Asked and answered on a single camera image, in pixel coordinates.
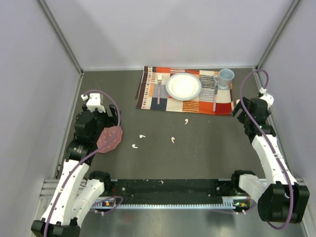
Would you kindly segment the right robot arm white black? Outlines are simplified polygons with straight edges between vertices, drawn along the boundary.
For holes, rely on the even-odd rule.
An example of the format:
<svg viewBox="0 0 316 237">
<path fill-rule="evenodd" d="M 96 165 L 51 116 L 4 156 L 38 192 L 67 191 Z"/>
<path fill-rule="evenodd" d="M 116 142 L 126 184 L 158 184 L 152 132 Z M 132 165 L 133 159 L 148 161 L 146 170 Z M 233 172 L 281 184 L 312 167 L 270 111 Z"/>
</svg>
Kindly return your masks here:
<svg viewBox="0 0 316 237">
<path fill-rule="evenodd" d="M 253 172 L 238 170 L 230 188 L 235 195 L 245 192 L 250 195 L 257 204 L 262 221 L 297 224 L 303 219 L 310 192 L 307 186 L 298 184 L 282 157 L 276 132 L 272 125 L 267 124 L 271 114 L 269 107 L 270 103 L 263 97 L 243 97 L 231 113 L 243 124 L 244 132 L 260 159 L 266 183 Z"/>
</svg>

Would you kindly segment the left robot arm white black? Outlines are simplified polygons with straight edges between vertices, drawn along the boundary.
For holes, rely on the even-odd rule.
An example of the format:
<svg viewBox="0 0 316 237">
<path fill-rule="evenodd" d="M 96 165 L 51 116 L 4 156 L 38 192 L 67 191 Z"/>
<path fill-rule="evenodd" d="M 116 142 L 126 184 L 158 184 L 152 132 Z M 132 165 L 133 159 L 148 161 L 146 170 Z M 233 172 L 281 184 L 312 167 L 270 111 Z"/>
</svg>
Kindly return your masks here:
<svg viewBox="0 0 316 237">
<path fill-rule="evenodd" d="M 61 176 L 52 200 L 40 220 L 34 220 L 31 231 L 37 237 L 78 237 L 82 223 L 97 198 L 112 190 L 109 173 L 93 171 L 81 193 L 80 184 L 97 152 L 97 142 L 105 128 L 119 131 L 120 114 L 115 105 L 111 115 L 86 105 L 76 116 L 74 136 L 66 149 Z"/>
</svg>

